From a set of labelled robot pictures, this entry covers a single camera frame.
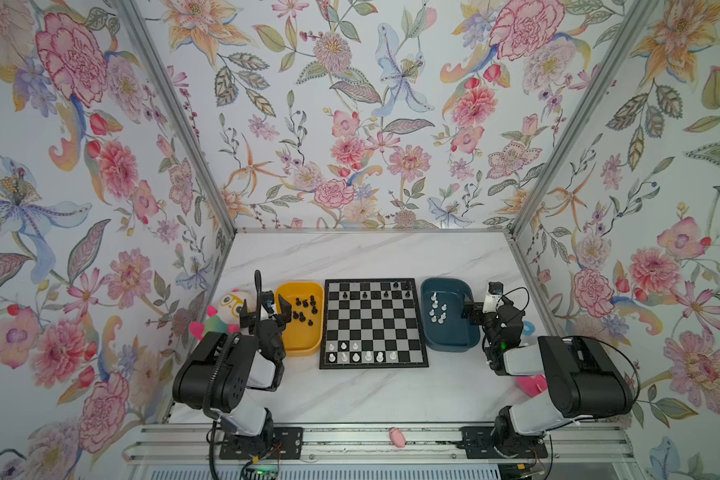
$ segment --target marble tabletop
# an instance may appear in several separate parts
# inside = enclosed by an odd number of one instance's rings
[[[265,290],[298,280],[331,278],[415,278],[417,287],[432,276],[459,278],[476,299],[488,281],[504,291],[524,286],[504,235],[488,232],[239,234],[224,267],[217,295],[253,290],[260,270]],[[524,292],[511,296],[518,307]],[[526,321],[543,335],[536,306]],[[287,357],[277,392],[249,390],[276,422],[476,422],[492,421],[506,405],[526,396],[511,377],[496,376],[480,346],[465,353],[428,350],[429,368],[319,370],[318,354]],[[171,422],[206,422],[183,405]]]

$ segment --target chessboard border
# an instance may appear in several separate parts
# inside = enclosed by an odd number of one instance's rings
[[[413,364],[401,363],[327,363],[326,362],[326,332],[328,330],[328,284],[329,283],[363,283],[363,282],[410,282],[413,292],[414,308],[416,309],[416,321],[418,323],[418,336],[422,344],[422,361]],[[323,308],[322,308],[322,337],[320,339],[320,358],[318,368],[320,370],[374,370],[374,369],[425,369],[429,368],[427,358],[427,341],[424,336],[424,322],[422,321],[422,310],[418,302],[418,288],[416,279],[413,278],[350,278],[350,279],[326,279],[323,283]]]

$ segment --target floral wallpaper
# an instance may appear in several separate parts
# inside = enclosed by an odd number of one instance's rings
[[[109,0],[0,0],[0,480],[119,478],[210,300],[230,239],[154,92]]]
[[[245,231],[507,226],[631,3],[139,6]]]
[[[561,331],[634,360],[647,473],[720,480],[720,0],[662,1],[578,152],[520,245]]]

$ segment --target chessboard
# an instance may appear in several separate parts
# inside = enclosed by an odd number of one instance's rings
[[[326,280],[320,369],[428,367],[413,278]]]

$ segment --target yellow bin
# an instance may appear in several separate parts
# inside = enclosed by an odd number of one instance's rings
[[[306,318],[306,321],[302,322],[291,317],[291,322],[286,324],[286,330],[282,333],[282,340],[286,344],[286,354],[288,356],[310,356],[320,350],[323,310],[322,286],[315,282],[283,283],[275,292],[275,298],[278,295],[282,295],[282,298],[291,304],[294,312],[303,312]],[[310,306],[304,307],[296,304],[297,298],[302,301],[306,300],[308,303],[309,296],[315,297],[315,306],[317,307],[315,315],[312,314]]]

